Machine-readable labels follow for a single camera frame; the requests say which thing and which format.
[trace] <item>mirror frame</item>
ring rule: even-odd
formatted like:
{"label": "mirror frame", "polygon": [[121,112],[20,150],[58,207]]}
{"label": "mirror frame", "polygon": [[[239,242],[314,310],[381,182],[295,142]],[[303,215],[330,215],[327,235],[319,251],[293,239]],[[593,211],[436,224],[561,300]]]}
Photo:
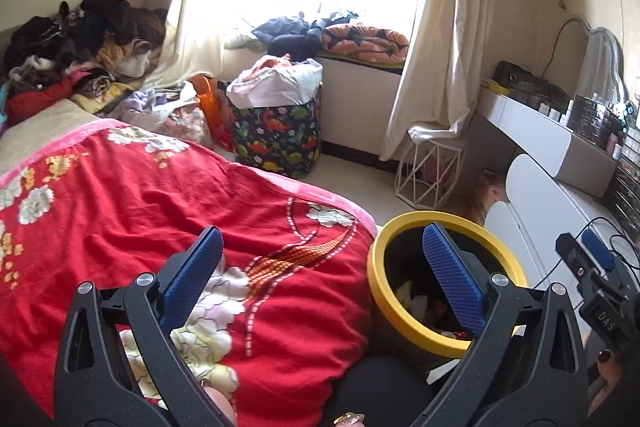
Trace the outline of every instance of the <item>mirror frame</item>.
{"label": "mirror frame", "polygon": [[560,29],[556,34],[556,40],[554,41],[554,48],[553,48],[553,51],[551,52],[551,58],[549,59],[548,63],[545,66],[545,69],[542,71],[542,75],[540,76],[542,76],[542,78],[545,77],[547,70],[551,66],[551,63],[553,62],[554,57],[556,56],[556,48],[558,47],[558,41],[560,40],[560,35],[562,34],[562,30],[564,30],[564,28],[572,22],[579,23],[587,35],[604,34],[606,36],[607,40],[609,41],[609,44],[611,45],[611,76],[613,78],[614,84],[616,85],[616,91],[618,92],[618,98],[619,98],[619,100],[616,100],[616,103],[626,102],[627,100],[629,100],[629,94],[628,94],[628,91],[626,90],[626,86],[623,81],[623,74],[624,74],[623,54],[622,54],[622,47],[620,47],[620,43],[618,42],[618,39],[608,28],[605,28],[603,26],[598,26],[597,28],[591,28],[591,26],[587,24],[587,21],[585,21],[582,17],[577,15],[569,17],[560,26]]}

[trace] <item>metal screw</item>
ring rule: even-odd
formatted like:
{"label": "metal screw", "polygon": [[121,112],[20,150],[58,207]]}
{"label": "metal screw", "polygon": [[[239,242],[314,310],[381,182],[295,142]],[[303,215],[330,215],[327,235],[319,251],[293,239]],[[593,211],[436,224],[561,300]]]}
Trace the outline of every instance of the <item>metal screw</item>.
{"label": "metal screw", "polygon": [[152,273],[143,273],[138,275],[136,284],[138,286],[149,286],[154,281],[154,275]]}
{"label": "metal screw", "polygon": [[551,291],[553,293],[555,293],[556,295],[565,295],[566,293],[566,288],[564,286],[561,285],[561,283],[559,282],[554,282],[551,285]]}
{"label": "metal screw", "polygon": [[89,293],[93,287],[94,285],[91,284],[90,282],[83,282],[81,285],[78,286],[78,293],[80,295],[84,295],[85,293]]}
{"label": "metal screw", "polygon": [[491,280],[496,286],[507,286],[509,284],[509,278],[501,273],[494,273],[491,276]]}

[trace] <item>white wire stool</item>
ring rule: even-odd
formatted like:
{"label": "white wire stool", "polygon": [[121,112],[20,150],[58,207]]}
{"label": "white wire stool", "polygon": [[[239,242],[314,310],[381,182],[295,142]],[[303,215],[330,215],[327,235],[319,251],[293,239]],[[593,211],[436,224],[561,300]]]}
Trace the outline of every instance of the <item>white wire stool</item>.
{"label": "white wire stool", "polygon": [[[464,139],[424,137],[428,130],[425,124],[411,127],[411,140],[396,172],[396,196],[419,210],[436,210],[446,203],[458,183],[466,155]],[[423,166],[430,158],[435,162],[434,181],[423,177]]]}

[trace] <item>star print blanket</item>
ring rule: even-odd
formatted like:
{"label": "star print blanket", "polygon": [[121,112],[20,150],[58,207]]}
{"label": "star print blanket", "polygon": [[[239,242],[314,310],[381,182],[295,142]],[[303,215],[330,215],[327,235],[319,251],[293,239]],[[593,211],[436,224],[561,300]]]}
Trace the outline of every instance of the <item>star print blanket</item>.
{"label": "star print blanket", "polygon": [[[331,383],[363,354],[375,227],[347,200],[115,121],[51,143],[0,178],[0,350],[52,413],[73,292],[128,284],[207,226],[223,262],[172,339],[240,426],[314,427]],[[158,401],[130,331],[143,394]]]}

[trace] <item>pink blanket trim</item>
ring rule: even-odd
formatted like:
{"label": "pink blanket trim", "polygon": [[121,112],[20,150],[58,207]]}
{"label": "pink blanket trim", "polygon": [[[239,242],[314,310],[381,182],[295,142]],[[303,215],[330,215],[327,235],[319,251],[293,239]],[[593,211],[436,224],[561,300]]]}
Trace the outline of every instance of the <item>pink blanket trim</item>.
{"label": "pink blanket trim", "polygon": [[[82,140],[97,133],[98,131],[111,129],[114,127],[129,127],[129,124],[118,120],[106,118],[104,120],[85,123],[80,127],[74,129],[73,131],[69,131],[64,136],[52,140],[40,150],[29,156],[27,159],[18,163],[18,165],[12,168],[9,172],[0,176],[0,188],[6,187],[6,184],[9,181],[13,180],[18,174],[20,174],[20,172],[24,168],[27,168],[29,165],[37,162],[41,158],[44,158],[44,156],[49,156],[54,152],[59,151],[60,149],[73,147],[74,145],[79,144]],[[284,176],[281,176],[280,174],[275,174],[273,172],[260,171],[258,169],[246,167],[240,164],[234,164],[234,167],[248,169],[248,171],[260,174],[260,178],[267,182],[270,182],[273,185],[276,185],[276,187],[279,187],[282,190],[288,192],[291,196],[295,196],[303,200],[317,201],[321,204],[324,204],[325,206],[339,208],[340,210],[351,214],[351,216],[356,217],[356,219],[359,220],[359,222],[361,222],[369,231],[373,238],[378,235],[378,227],[376,226],[376,222],[373,217],[371,217],[371,215],[362,207],[358,206],[357,204],[353,203],[353,201],[350,201],[347,198],[343,198],[338,194],[334,194],[332,192],[329,192],[328,190],[324,190],[324,188],[315,187],[313,185],[308,185],[306,183],[291,180],[290,178],[286,178]]]}

